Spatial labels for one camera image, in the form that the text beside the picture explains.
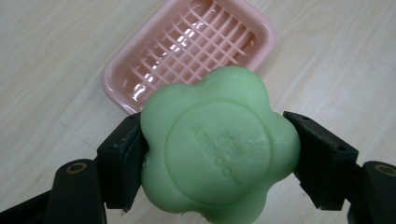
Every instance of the wood grain surface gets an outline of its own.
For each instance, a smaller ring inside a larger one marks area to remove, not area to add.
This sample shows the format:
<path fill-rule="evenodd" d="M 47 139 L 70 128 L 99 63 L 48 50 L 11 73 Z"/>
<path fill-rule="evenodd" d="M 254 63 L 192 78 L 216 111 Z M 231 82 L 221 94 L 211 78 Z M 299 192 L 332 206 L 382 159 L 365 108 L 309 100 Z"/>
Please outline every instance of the wood grain surface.
<path fill-rule="evenodd" d="M 249 0 L 276 28 L 259 75 L 278 112 L 304 114 L 360 151 L 359 164 L 396 164 L 396 1 Z M 55 171 L 97 147 L 126 117 L 105 95 L 106 62 L 159 0 L 2 0 L 0 211 L 51 188 Z M 256 223 L 347 223 L 320 211 L 291 175 Z M 109 223 L 206 223 L 168 214 L 140 190 Z"/>

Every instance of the soap dish grid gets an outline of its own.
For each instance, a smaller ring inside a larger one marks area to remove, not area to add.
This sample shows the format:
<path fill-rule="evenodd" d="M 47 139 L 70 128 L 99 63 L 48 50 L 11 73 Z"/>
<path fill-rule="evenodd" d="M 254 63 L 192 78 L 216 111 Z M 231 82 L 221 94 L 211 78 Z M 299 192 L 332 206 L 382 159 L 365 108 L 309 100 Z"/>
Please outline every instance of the soap dish grid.
<path fill-rule="evenodd" d="M 180 2 L 188 4 L 175 12 L 169 22 L 162 21 L 164 29 L 142 46 L 139 53 L 116 55 L 119 62 L 112 65 L 110 74 L 106 72 L 109 69 L 105 70 L 107 95 L 128 114 L 140 111 L 149 96 L 163 85 L 193 84 L 224 65 L 249 68 L 247 62 L 260 48 L 254 30 L 218 3 L 221 1 Z M 272 31 L 269 22 L 265 25 Z"/>

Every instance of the green soap bar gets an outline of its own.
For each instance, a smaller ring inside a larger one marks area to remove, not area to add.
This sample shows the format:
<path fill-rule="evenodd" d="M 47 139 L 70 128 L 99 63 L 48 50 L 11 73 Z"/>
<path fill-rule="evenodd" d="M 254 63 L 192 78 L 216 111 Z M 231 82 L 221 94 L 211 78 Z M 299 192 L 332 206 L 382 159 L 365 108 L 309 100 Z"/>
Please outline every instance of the green soap bar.
<path fill-rule="evenodd" d="M 196 85 L 152 94 L 141 125 L 149 152 L 142 186 L 157 207 L 212 223 L 251 223 L 300 155 L 292 124 L 271 110 L 262 80 L 221 67 Z"/>

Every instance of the pink soap dish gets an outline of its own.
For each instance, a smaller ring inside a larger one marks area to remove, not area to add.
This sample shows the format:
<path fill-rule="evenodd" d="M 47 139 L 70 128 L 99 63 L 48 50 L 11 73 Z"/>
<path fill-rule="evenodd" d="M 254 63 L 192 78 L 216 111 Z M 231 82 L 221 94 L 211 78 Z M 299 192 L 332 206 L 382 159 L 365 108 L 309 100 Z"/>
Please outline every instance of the pink soap dish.
<path fill-rule="evenodd" d="M 165 84 L 224 65 L 256 71 L 274 43 L 271 22 L 245 0 L 168 0 L 106 65 L 104 89 L 133 114 Z"/>

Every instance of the flower-shaped soap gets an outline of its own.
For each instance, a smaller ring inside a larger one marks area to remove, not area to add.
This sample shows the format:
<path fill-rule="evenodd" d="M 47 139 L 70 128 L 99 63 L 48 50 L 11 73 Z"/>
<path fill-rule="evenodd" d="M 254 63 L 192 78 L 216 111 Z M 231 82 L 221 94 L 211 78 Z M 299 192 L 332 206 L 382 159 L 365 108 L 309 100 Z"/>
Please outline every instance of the flower-shaped soap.
<path fill-rule="evenodd" d="M 253 222 L 268 189 L 299 159 L 294 127 L 271 110 L 262 80 L 242 67 L 159 89 L 141 125 L 148 198 L 164 211 L 196 211 L 213 223 Z"/>

